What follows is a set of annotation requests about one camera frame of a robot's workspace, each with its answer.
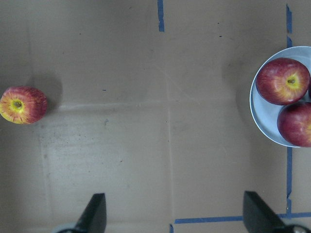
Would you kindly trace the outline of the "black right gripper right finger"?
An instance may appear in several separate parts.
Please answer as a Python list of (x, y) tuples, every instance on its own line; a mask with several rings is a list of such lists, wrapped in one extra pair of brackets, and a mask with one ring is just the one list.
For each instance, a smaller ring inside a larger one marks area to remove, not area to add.
[(243, 195), (242, 218), (249, 233), (286, 233), (286, 224), (255, 191)]

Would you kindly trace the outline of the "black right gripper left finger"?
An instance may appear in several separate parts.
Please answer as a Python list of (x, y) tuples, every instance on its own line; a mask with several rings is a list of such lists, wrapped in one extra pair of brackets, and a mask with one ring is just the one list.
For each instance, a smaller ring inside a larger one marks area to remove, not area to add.
[(105, 193), (94, 194), (84, 209), (76, 225), (74, 233), (104, 233), (106, 229)]

